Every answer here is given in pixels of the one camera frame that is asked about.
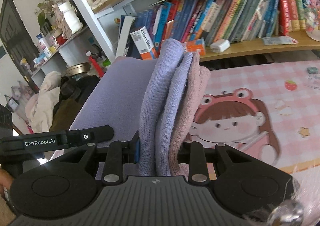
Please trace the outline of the person's left hand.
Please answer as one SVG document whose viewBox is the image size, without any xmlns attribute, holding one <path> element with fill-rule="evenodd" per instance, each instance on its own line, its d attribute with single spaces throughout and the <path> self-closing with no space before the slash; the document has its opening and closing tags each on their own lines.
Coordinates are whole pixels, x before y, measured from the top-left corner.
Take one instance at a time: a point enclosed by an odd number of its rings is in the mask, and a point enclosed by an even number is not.
<svg viewBox="0 0 320 226">
<path fill-rule="evenodd" d="M 0 193 L 3 198 L 5 198 L 4 189 L 10 189 L 14 178 L 4 169 L 0 169 Z"/>
</svg>

